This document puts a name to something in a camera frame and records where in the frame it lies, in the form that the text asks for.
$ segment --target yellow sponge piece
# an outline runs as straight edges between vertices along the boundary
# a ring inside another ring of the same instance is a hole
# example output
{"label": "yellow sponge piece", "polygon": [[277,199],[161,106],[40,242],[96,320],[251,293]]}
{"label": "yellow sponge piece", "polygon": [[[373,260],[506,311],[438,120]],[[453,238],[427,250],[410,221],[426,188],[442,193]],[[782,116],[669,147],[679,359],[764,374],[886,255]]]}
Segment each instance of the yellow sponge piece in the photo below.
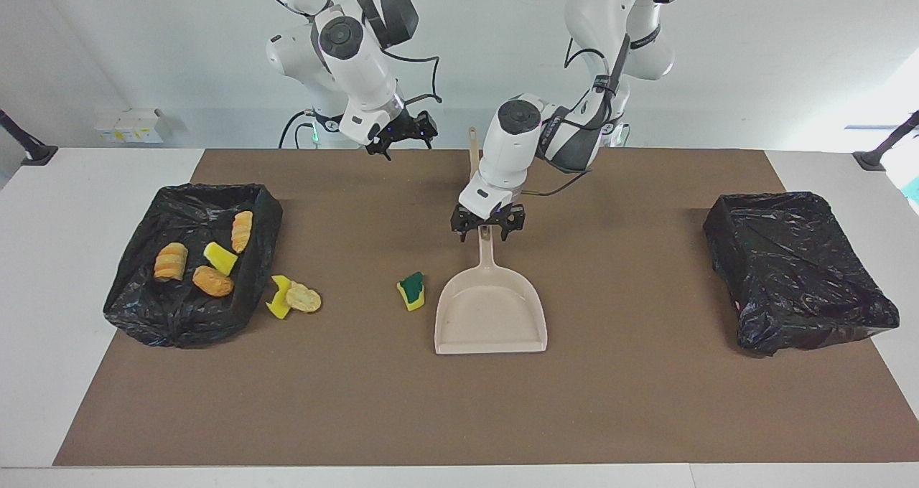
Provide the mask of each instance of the yellow sponge piece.
{"label": "yellow sponge piece", "polygon": [[403,297],[405,308],[408,311],[416,311],[424,307],[424,275],[421,272],[414,273],[396,284],[399,294]]}
{"label": "yellow sponge piece", "polygon": [[204,246],[204,258],[207,258],[207,261],[214,266],[214,269],[229,276],[230,272],[233,271],[233,266],[236,265],[236,259],[239,257],[233,255],[233,252],[223,249],[217,243],[209,243],[209,245]]}
{"label": "yellow sponge piece", "polygon": [[290,305],[286,302],[286,293],[290,291],[290,278],[282,275],[275,275],[271,277],[276,284],[278,284],[278,292],[276,292],[275,297],[272,298],[271,303],[266,303],[269,306],[269,311],[279,320],[286,318],[286,315],[290,312]]}

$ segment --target brown table mat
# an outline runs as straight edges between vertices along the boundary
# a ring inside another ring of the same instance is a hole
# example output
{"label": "brown table mat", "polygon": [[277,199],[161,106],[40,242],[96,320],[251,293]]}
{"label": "brown table mat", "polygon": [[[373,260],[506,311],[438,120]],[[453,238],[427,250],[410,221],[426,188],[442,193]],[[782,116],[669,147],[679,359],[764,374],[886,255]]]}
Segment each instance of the brown table mat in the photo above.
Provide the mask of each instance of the brown table mat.
{"label": "brown table mat", "polygon": [[[324,308],[261,308],[203,350],[119,332],[55,464],[919,461],[870,341],[736,347],[701,226],[719,194],[783,190],[760,151],[603,151],[564,193],[525,197],[526,229],[495,253],[538,289],[549,350],[437,357],[441,288],[477,262],[474,236],[449,232],[468,166],[465,151],[206,151],[194,182],[279,198],[273,272]],[[528,187],[566,179],[537,162]],[[419,269],[427,305],[408,314],[394,284]]]}

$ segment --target white table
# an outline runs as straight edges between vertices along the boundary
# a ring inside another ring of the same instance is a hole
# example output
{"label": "white table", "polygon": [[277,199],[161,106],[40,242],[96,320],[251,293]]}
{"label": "white table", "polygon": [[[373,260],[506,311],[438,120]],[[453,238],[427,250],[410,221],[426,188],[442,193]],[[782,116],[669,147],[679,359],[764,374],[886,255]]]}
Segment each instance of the white table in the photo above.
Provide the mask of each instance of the white table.
{"label": "white table", "polygon": [[[186,183],[201,150],[62,149],[0,190],[0,486],[909,486],[919,463],[371,468],[52,468],[115,329],[101,316],[114,266],[152,196]],[[884,174],[847,154],[769,152],[788,190],[833,205],[902,326],[874,338],[919,408],[919,217]]]}

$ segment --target bread roll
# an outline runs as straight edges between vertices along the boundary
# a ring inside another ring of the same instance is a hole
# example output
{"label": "bread roll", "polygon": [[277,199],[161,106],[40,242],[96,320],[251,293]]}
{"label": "bread roll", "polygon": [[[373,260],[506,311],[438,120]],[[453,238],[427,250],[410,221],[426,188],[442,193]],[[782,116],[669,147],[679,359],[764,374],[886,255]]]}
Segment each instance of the bread roll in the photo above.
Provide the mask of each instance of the bread roll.
{"label": "bread roll", "polygon": [[170,243],[160,250],[154,264],[154,281],[182,281],[185,274],[185,261],[188,259],[188,248],[183,243]]}
{"label": "bread roll", "polygon": [[249,236],[252,235],[252,212],[249,210],[241,211],[233,218],[233,233],[230,238],[233,241],[233,250],[236,253],[242,253],[249,244]]}
{"label": "bread roll", "polygon": [[290,282],[285,299],[291,308],[307,313],[318,311],[322,305],[322,298],[319,297],[318,292],[297,282]]}
{"label": "bread roll", "polygon": [[233,279],[210,266],[200,266],[195,269],[191,281],[201,291],[214,298],[223,298],[233,292]]}

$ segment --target dustpan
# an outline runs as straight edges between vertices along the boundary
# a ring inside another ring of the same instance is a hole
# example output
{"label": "dustpan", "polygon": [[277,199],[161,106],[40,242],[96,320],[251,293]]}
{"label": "dustpan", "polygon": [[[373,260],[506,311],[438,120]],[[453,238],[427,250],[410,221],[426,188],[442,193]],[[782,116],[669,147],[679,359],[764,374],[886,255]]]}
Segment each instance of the dustpan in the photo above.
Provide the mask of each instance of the dustpan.
{"label": "dustpan", "polygon": [[[479,169],[479,141],[470,129],[470,165]],[[521,273],[495,263],[492,229],[479,227],[479,265],[453,276],[437,302],[437,354],[543,352],[549,343],[542,303]]]}

